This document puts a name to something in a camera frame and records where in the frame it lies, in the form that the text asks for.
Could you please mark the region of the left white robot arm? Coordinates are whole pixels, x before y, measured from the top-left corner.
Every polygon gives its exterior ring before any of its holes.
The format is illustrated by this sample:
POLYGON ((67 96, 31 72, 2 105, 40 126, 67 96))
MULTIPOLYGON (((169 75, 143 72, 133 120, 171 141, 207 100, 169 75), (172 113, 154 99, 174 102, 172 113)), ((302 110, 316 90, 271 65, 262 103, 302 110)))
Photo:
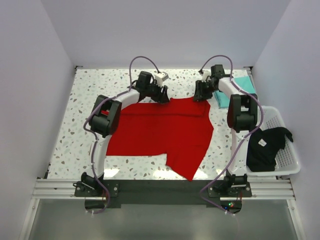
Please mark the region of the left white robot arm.
POLYGON ((169 103, 168 87, 164 81, 169 78, 166 72, 152 74, 141 71, 138 79, 133 81, 128 90, 114 97, 99 95, 83 128, 94 135, 93 146, 90 150, 90 172, 81 175, 81 183, 92 196, 105 194, 108 189, 102 183, 104 178, 104 161, 109 142, 116 132, 121 111, 136 104, 146 97, 160 104, 169 103))

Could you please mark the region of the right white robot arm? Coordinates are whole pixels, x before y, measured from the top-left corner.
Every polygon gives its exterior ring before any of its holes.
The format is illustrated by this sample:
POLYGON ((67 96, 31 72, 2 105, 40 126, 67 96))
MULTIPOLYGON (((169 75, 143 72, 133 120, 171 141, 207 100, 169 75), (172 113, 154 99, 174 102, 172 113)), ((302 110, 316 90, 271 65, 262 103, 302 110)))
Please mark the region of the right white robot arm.
POLYGON ((193 100, 208 100, 214 92, 222 92, 229 98, 227 125, 231 130, 231 159, 225 170, 223 180, 216 180, 210 188, 217 194, 233 197, 247 187, 247 155, 250 135, 260 128, 258 123, 259 102, 255 94, 244 91, 226 74, 221 64, 209 71, 200 69, 201 79, 195 82, 193 100))

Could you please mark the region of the red t shirt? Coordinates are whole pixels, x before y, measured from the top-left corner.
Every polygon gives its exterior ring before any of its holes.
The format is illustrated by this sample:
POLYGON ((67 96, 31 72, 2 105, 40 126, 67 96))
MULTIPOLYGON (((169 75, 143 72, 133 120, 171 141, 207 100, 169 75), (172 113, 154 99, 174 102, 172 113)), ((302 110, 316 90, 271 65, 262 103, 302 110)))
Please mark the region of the red t shirt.
POLYGON ((191 97, 169 103, 135 103, 121 111, 107 156, 166 155, 166 166, 192 181, 209 148, 210 104, 191 97))

